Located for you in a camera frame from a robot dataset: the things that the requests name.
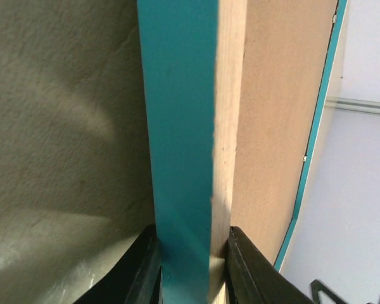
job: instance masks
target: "beige stucco wall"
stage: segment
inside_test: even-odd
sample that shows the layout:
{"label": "beige stucco wall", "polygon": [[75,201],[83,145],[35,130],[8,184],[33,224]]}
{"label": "beige stucco wall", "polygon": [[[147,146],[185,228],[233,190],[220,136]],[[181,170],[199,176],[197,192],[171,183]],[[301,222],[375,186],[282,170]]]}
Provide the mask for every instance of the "beige stucco wall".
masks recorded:
{"label": "beige stucco wall", "polygon": [[136,2],[0,0],[0,303],[70,303],[154,221]]}

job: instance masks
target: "wooden plank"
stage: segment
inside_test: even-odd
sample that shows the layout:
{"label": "wooden plank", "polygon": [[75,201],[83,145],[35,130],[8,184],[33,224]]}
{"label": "wooden plank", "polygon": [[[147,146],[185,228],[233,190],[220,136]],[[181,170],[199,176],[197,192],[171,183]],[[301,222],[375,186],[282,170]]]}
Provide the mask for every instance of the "wooden plank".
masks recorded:
{"label": "wooden plank", "polygon": [[163,302],[204,303],[209,283],[213,301],[223,290],[246,0],[140,0],[138,13]]}
{"label": "wooden plank", "polygon": [[225,244],[231,225],[232,188],[238,131],[247,0],[220,0],[217,63],[213,198],[208,301],[224,303]]}
{"label": "wooden plank", "polygon": [[248,3],[231,224],[272,263],[293,214],[336,3]]}

